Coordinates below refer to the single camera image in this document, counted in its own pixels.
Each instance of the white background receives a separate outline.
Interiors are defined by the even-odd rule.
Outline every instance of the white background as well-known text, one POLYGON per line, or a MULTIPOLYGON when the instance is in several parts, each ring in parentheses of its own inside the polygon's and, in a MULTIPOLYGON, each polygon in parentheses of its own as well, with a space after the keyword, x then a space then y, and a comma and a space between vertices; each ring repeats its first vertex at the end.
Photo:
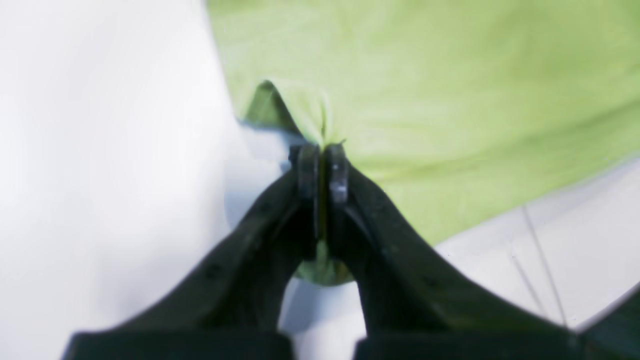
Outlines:
MULTIPOLYGON (((291 141, 233 119, 200 1, 0 1, 0 358, 59 358, 74 331, 151 305, 281 173, 291 141)), ((639 179, 630 163, 528 206, 571 326, 640 277, 639 179)), ((438 251, 562 322, 522 209, 438 251)), ((294 281, 284 308, 302 359, 349 359, 364 336, 354 284, 294 281)))

